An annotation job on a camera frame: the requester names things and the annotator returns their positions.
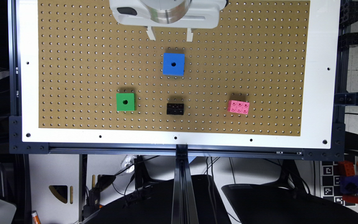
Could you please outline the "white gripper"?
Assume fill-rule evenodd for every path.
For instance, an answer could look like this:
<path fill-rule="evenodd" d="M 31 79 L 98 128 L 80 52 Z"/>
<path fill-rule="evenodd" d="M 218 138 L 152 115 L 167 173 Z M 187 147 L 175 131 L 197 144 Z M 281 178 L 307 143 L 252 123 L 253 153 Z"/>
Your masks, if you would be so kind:
<path fill-rule="evenodd" d="M 110 0 L 118 23 L 148 26 L 149 40 L 156 40 L 153 27 L 187 28 L 186 41 L 193 41 L 192 29 L 212 29 L 228 0 Z"/>

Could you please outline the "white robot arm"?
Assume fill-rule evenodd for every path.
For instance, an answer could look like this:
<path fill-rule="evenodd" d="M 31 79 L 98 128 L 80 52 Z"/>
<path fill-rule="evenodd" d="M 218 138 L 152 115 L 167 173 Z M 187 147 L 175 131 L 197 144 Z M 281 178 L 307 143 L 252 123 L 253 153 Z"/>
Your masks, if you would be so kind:
<path fill-rule="evenodd" d="M 212 29 L 228 0 L 110 0 L 109 7 L 118 23 L 144 26 L 150 40 L 155 27 L 186 29 L 186 40 L 193 41 L 193 29 Z"/>

